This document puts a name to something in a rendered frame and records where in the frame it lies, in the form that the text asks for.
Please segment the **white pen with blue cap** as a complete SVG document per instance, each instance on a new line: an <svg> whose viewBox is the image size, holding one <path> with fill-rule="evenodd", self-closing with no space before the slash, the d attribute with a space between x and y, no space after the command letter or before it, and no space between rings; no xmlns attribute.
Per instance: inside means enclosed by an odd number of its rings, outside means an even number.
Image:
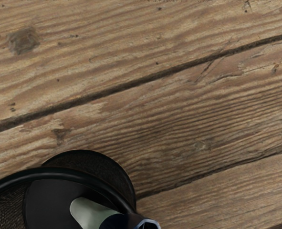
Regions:
<svg viewBox="0 0 282 229"><path fill-rule="evenodd" d="M136 213L119 213L89 199L72 201L70 214L82 229L161 229L160 224Z"/></svg>

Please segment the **black mesh pen holder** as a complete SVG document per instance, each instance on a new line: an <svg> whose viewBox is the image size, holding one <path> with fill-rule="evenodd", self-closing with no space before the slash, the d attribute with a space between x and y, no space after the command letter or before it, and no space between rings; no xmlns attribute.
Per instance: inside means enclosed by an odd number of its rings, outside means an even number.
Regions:
<svg viewBox="0 0 282 229"><path fill-rule="evenodd" d="M136 213L134 187L117 162L72 150L0 179L0 229L82 229L70 213L77 198Z"/></svg>

